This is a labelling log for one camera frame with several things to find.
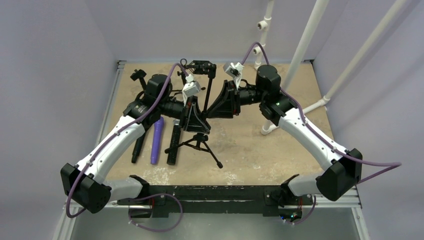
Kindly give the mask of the black microphone silver grille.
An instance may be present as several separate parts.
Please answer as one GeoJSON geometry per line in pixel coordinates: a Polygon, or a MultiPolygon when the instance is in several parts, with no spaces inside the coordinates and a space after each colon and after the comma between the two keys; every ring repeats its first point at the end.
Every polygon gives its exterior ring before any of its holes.
{"type": "Polygon", "coordinates": [[[177,155],[178,155],[178,145],[180,144],[180,139],[181,139],[180,120],[175,119],[173,120],[172,124],[173,124],[173,128],[172,128],[169,148],[165,150],[165,153],[167,154],[166,163],[170,166],[174,166],[176,164],[177,155]]]}

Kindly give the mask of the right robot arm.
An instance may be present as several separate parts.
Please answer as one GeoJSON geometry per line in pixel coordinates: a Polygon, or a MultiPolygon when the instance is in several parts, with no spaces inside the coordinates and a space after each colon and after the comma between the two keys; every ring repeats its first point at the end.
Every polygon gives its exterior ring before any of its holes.
{"type": "Polygon", "coordinates": [[[295,174],[281,184],[282,203],[294,203],[300,196],[322,195],[337,201],[361,179],[362,154],[334,142],[311,121],[300,104],[280,88],[281,76],[269,64],[256,72],[255,84],[242,87],[243,65],[228,62],[223,66],[232,80],[224,81],[220,94],[207,109],[210,119],[230,119],[238,115],[241,106],[259,104],[261,114],[278,128],[294,137],[315,158],[323,172],[295,174]]]}

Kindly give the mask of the black wireless microphone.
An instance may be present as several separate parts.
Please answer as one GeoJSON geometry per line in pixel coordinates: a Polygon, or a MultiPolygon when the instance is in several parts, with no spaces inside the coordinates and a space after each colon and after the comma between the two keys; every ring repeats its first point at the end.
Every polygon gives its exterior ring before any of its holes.
{"type": "Polygon", "coordinates": [[[131,157],[131,163],[132,164],[137,163],[139,156],[142,152],[144,140],[145,140],[145,135],[142,135],[135,141],[133,151],[132,151],[132,157],[131,157]]]}

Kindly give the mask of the purple microphone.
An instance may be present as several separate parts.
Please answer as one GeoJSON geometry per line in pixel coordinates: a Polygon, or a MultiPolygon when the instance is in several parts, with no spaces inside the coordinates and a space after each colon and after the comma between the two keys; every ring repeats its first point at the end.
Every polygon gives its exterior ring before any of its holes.
{"type": "Polygon", "coordinates": [[[156,165],[159,160],[159,151],[160,151],[161,142],[162,142],[162,133],[163,133],[164,124],[165,124],[165,120],[162,116],[159,118],[158,121],[154,123],[152,148],[151,148],[151,154],[150,154],[150,163],[152,165],[156,165]]]}

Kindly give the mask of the black tripod stand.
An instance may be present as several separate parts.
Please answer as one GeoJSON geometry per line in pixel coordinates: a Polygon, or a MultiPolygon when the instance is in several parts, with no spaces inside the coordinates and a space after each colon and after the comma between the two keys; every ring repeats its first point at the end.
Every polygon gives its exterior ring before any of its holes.
{"type": "Polygon", "coordinates": [[[187,77],[190,75],[187,72],[187,67],[186,67],[187,63],[188,61],[186,58],[181,58],[179,61],[180,71],[177,72],[177,75],[180,76],[183,85],[187,83],[187,77]]]}

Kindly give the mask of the black round-base mic stand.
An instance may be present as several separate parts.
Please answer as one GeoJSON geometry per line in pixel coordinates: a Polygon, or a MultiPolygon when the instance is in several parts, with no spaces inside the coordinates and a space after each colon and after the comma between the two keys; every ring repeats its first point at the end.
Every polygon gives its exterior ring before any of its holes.
{"type": "Polygon", "coordinates": [[[147,73],[144,70],[142,70],[142,69],[135,69],[133,71],[133,73],[130,75],[130,78],[133,81],[137,81],[138,80],[140,82],[140,85],[142,87],[142,90],[145,91],[146,90],[146,87],[147,87],[147,84],[146,84],[146,81],[145,81],[146,75],[147,75],[147,73]]]}

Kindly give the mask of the black tripod stand shock mount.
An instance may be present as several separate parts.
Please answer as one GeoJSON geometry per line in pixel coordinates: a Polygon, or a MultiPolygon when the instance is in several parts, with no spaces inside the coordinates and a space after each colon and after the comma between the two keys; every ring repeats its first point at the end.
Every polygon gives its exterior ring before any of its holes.
{"type": "MultiPolygon", "coordinates": [[[[189,71],[193,75],[206,75],[208,77],[208,86],[206,88],[206,96],[205,96],[205,103],[203,105],[203,109],[200,109],[203,117],[207,121],[207,107],[209,103],[210,98],[210,92],[211,92],[211,86],[212,81],[216,76],[216,68],[217,66],[214,63],[211,63],[207,60],[193,60],[190,63],[187,63],[186,70],[189,71]]],[[[184,101],[176,100],[175,97],[168,97],[166,102],[161,104],[161,109],[163,110],[163,113],[165,116],[174,118],[177,120],[180,120],[180,117],[183,113],[184,107],[184,101]]],[[[197,151],[203,151],[206,153],[209,153],[214,161],[216,162],[216,165],[218,168],[223,168],[223,164],[218,160],[216,155],[213,153],[209,145],[207,144],[207,141],[209,140],[208,134],[202,134],[202,133],[195,133],[195,132],[186,132],[182,130],[181,128],[181,135],[180,135],[180,143],[177,146],[178,150],[182,146],[190,147],[197,151]]]]}

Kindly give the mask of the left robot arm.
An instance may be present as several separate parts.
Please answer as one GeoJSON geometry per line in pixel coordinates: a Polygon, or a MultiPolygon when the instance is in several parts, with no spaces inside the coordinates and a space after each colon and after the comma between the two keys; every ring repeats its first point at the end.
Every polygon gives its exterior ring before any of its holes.
{"type": "Polygon", "coordinates": [[[188,102],[195,99],[201,87],[192,74],[186,74],[185,79],[181,90],[183,100],[178,101],[170,98],[173,90],[170,75],[154,74],[127,105],[112,131],[78,163],[62,167],[60,176],[67,195],[65,210],[69,218],[80,215],[80,212],[71,213],[72,202],[95,214],[112,201],[131,199],[138,205],[148,201],[149,191],[141,178],[129,176],[107,181],[106,177],[130,145],[143,137],[161,116],[177,119],[187,110],[188,102]]]}

